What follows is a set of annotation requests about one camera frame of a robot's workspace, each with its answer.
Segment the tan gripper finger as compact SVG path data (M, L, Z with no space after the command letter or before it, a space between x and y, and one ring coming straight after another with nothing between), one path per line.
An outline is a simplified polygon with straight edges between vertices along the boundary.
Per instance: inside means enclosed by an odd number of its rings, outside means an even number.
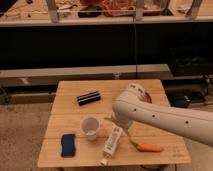
M126 136L129 138L129 140L131 140L131 135L130 135L128 129L123 129L123 131L125 132Z

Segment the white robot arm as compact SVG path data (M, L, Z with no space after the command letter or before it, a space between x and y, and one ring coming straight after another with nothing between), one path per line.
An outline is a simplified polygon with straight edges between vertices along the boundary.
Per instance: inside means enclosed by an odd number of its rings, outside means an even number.
M136 121L213 147L213 112L148 103L147 95L130 83L112 104L113 122L128 129Z

